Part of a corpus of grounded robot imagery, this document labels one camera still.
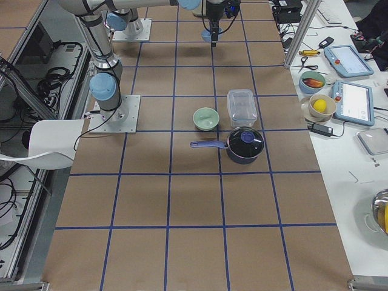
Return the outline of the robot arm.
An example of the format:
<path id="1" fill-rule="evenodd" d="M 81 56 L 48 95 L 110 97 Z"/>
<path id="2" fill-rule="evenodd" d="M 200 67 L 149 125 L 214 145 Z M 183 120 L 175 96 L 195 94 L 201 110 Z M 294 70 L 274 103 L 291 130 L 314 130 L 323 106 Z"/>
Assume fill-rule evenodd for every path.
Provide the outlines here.
<path id="1" fill-rule="evenodd" d="M 117 11 L 122 9 L 177 6 L 193 10 L 200 5 L 200 1 L 59 1 L 60 6 L 73 14 L 79 22 L 79 27 L 86 40 L 93 62 L 97 69 L 112 70 L 119 60 L 114 55 L 104 25 L 102 12 L 104 10 Z"/>

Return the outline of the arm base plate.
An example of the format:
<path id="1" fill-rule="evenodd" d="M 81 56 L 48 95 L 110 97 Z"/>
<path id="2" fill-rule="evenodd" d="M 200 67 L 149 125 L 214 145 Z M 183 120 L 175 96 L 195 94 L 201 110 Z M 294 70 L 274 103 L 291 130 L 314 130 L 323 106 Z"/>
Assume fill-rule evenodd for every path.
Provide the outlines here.
<path id="1" fill-rule="evenodd" d="M 139 18 L 127 24 L 123 31 L 115 31 L 113 42 L 147 42 L 150 40 L 152 20 L 150 18 Z"/>
<path id="2" fill-rule="evenodd" d="M 88 130 L 91 134 L 136 133 L 141 95 L 121 95 L 121 105 L 112 112 L 100 110 L 95 101 L 94 110 L 99 113 L 90 118 Z"/>

